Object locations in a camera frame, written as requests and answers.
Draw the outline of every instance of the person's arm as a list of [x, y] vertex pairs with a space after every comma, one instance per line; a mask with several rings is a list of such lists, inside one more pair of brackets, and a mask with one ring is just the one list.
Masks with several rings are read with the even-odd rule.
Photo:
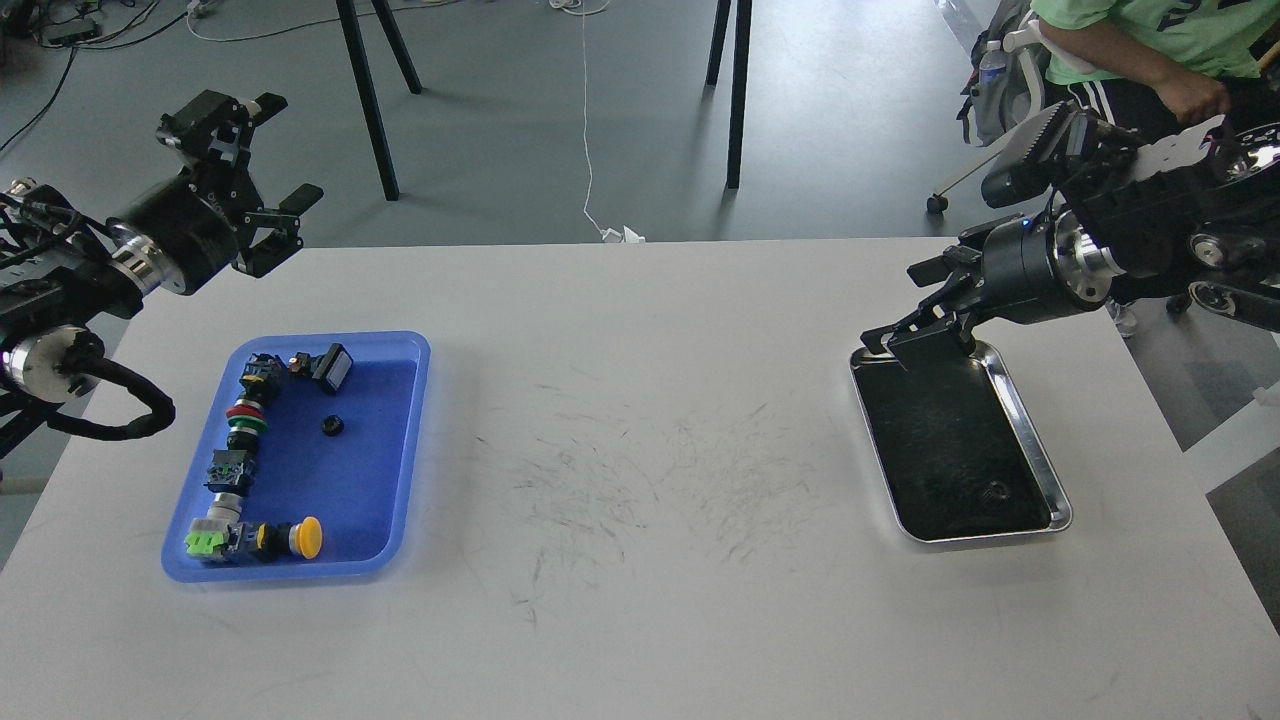
[[1167, 55], [1129, 37], [1110, 20], [1098, 20], [1080, 29], [1062, 29], [1042, 19], [1041, 32], [1062, 50], [1151, 87], [1184, 126], [1231, 109], [1231, 96], [1222, 83], [1188, 70]]

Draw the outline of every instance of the green terminal block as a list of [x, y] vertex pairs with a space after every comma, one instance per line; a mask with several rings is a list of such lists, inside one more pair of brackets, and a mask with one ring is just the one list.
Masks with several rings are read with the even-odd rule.
[[218, 530], [193, 530], [187, 533], [187, 555], [211, 559], [221, 555], [227, 546], [227, 533]]

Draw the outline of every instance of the backpack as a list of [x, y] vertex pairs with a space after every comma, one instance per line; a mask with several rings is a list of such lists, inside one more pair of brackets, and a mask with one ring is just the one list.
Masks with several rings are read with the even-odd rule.
[[1034, 78], [1033, 82], [1043, 83], [1044, 70], [1048, 69], [1051, 56], [1043, 45], [1029, 45], [1010, 53], [1007, 68], [991, 82], [982, 83], [978, 76], [978, 63], [982, 61], [982, 56], [987, 51], [987, 41], [1001, 40], [1018, 29], [1027, 13], [1030, 12], [1030, 0], [1000, 0], [996, 14], [991, 18], [991, 24], [978, 35], [977, 42], [969, 51], [973, 72], [961, 91], [965, 100], [956, 115], [956, 119], [964, 126], [964, 141], [969, 145], [974, 143], [970, 129], [974, 131], [973, 135], [977, 135], [980, 145], [991, 145], [1014, 126], [1027, 119], [1032, 110], [1038, 110], [1038, 108], [1030, 106], [1028, 78], [1023, 72], [1019, 56], [1024, 53], [1029, 54], [1039, 72], [1039, 77]]

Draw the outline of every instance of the metal tray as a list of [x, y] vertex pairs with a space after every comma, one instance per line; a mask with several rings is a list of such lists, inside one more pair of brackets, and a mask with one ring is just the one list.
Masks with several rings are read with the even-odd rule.
[[[895, 521], [908, 537], [923, 543], [946, 543], [1056, 533], [1071, 524], [1071, 503], [996, 348], [978, 342], [974, 354], [961, 364], [924, 377], [927, 383], [942, 377], [938, 383], [943, 386], [948, 379], [959, 379], [959, 386], [901, 386], [909, 391], [901, 393], [901, 402], [899, 393], [886, 391], [884, 382], [874, 379], [878, 374], [897, 378], [890, 383], [902, 382], [905, 375], [900, 373], [905, 370], [892, 356], [860, 348], [849, 364]], [[995, 396], [998, 413], [989, 407], [989, 396], [982, 387]], [[960, 392], [943, 392], [955, 388]], [[879, 423], [873, 423], [868, 413], [869, 401], [881, 402], [877, 406]], [[886, 405], [895, 407], [883, 410]], [[886, 420], [886, 414], [892, 420]], [[970, 442], [975, 438], [980, 442]], [[997, 447], [1001, 443], [991, 442], [992, 438], [1007, 442]], [[1019, 465], [1015, 474], [1020, 477], [987, 474], [991, 469], [1009, 470], [1009, 462]], [[891, 478], [891, 470], [896, 479]], [[1020, 503], [1018, 521], [1011, 520], [1011, 515], [1000, 518], [991, 511], [992, 503], [998, 506], [1010, 500], [1010, 487], [1018, 496], [1015, 503]], [[1005, 496], [992, 488], [1004, 488]], [[922, 498], [943, 497], [950, 507], [941, 500], [932, 506], [922, 502]], [[954, 532], [942, 532], [947, 528]]]

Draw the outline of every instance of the person's hand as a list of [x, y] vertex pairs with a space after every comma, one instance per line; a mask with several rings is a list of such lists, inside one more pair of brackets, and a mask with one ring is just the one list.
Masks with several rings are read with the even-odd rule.
[[1231, 110], [1231, 95], [1226, 86], [1208, 76], [1183, 70], [1152, 87], [1184, 127]]

